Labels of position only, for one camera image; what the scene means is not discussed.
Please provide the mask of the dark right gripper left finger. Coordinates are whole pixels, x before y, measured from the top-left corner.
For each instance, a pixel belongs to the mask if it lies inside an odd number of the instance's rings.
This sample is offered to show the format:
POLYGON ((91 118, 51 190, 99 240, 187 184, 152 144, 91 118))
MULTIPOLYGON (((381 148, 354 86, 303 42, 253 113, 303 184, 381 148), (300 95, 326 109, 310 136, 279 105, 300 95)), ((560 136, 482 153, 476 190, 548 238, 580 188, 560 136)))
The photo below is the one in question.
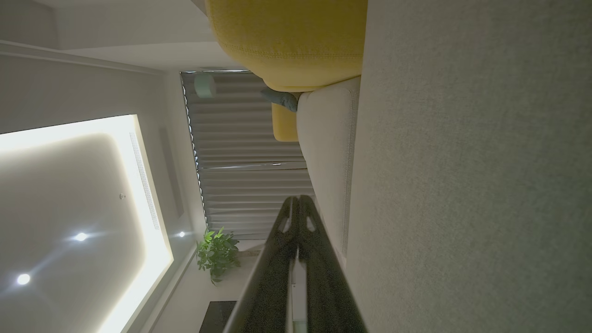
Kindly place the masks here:
POLYGON ((298 198, 287 198, 272 226, 226 333, 285 333, 288 323, 290 264, 296 257, 298 198))

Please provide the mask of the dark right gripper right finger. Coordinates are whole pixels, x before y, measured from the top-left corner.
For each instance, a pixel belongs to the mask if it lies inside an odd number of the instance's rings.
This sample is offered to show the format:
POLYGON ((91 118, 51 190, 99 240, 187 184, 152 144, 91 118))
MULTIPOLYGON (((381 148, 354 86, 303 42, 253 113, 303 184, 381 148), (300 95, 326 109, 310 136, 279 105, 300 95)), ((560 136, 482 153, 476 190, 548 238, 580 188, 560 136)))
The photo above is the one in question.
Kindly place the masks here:
POLYGON ((298 257, 306 271, 308 332, 367 332, 313 199, 302 195, 298 203, 298 257))

